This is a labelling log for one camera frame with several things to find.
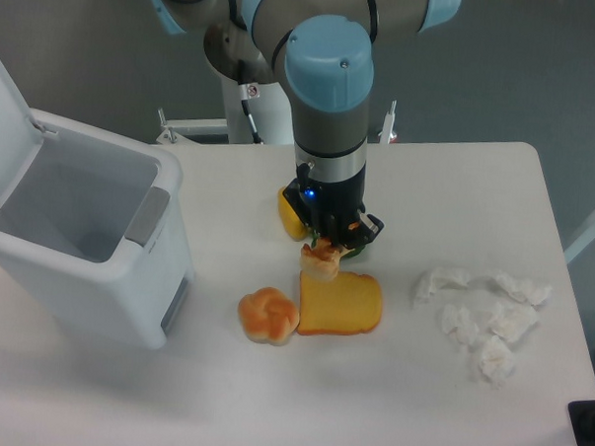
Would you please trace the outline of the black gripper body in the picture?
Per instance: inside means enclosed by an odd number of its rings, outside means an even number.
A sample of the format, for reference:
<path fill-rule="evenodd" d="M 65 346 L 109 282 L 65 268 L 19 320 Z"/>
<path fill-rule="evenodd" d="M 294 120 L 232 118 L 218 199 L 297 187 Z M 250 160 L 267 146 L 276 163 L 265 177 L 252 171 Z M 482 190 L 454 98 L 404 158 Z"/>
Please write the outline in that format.
<path fill-rule="evenodd" d="M 309 177 L 309 167 L 302 164 L 297 169 L 300 186 L 313 186 L 321 189 L 321 230 L 319 234 L 330 238 L 333 244 L 338 242 L 339 228 L 348 223 L 357 211 L 365 211 L 363 206 L 364 180 L 366 169 L 362 168 L 353 177 L 338 183 L 325 183 Z"/>

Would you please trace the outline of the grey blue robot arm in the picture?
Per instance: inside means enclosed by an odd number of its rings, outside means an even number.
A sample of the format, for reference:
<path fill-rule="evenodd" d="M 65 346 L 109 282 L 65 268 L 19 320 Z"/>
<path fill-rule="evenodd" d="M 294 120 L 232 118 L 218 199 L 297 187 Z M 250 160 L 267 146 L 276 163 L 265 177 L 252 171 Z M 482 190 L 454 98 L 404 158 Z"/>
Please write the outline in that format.
<path fill-rule="evenodd" d="M 296 176 L 284 195 L 336 246 L 371 243 L 383 223 L 363 204 L 372 46 L 454 18 L 462 0 L 153 0 L 179 30 L 244 30 L 291 107 Z"/>

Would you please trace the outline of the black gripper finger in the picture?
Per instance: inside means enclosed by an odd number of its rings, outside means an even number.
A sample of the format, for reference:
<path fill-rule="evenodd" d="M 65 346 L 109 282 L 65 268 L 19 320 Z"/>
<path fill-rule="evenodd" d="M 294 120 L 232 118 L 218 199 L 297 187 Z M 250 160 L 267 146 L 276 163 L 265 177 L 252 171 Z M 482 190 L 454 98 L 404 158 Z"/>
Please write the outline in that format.
<path fill-rule="evenodd" d="M 358 249 L 372 243 L 384 229 L 375 215 L 357 211 L 348 223 L 339 228 L 338 242 L 346 249 Z"/>
<path fill-rule="evenodd" d="M 321 189 L 313 186 L 300 186 L 297 179 L 293 179 L 283 190 L 283 196 L 290 208 L 314 234 L 321 234 Z"/>

